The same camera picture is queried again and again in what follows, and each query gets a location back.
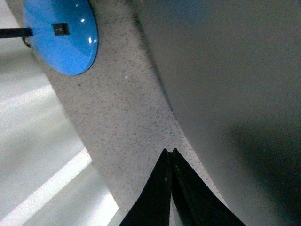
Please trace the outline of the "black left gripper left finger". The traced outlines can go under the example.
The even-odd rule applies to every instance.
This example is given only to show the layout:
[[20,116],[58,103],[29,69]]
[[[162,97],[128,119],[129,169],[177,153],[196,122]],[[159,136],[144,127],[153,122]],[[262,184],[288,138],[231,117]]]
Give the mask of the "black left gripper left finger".
[[172,164],[163,149],[145,187],[121,226],[167,226],[170,219]]

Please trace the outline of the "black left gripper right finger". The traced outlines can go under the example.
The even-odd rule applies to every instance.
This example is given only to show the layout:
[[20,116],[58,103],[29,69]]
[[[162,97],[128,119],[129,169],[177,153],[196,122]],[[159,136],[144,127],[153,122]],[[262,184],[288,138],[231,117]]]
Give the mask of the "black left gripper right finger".
[[184,226],[243,226],[175,148],[172,163],[172,198]]

